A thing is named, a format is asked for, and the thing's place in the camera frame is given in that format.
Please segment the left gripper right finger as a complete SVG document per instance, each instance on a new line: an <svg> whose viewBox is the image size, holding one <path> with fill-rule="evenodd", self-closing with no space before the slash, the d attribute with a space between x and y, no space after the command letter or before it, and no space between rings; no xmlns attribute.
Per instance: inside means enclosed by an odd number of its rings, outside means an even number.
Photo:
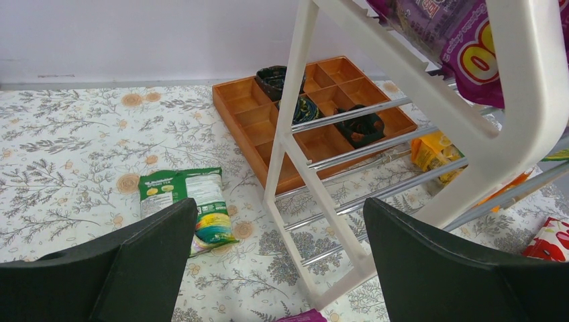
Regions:
<svg viewBox="0 0 569 322"><path fill-rule="evenodd" d="M369 198L363 217L391 321L567 321L568 264L458 237Z"/></svg>

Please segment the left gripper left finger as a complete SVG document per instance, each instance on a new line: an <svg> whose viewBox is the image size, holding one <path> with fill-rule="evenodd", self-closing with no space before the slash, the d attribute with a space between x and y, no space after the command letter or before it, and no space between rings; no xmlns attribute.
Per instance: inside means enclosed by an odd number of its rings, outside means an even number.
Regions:
<svg viewBox="0 0 569 322"><path fill-rule="evenodd" d="M170 321L197 221L183 199L33 262L1 265L2 321Z"/></svg>

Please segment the purple candy bag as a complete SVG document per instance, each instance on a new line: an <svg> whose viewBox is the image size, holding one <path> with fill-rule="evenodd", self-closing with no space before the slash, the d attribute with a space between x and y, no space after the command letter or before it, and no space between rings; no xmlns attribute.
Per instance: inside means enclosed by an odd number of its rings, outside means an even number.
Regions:
<svg viewBox="0 0 569 322"><path fill-rule="evenodd" d="M559 52L568 53L568 2L500 1L369 1L380 19L389 23L424 56L454 78L459 93L481 105L505 108L500 63L514 60L519 78L532 63L516 59L534 51L533 39L553 34ZM502 53L503 44L517 51Z"/></svg>

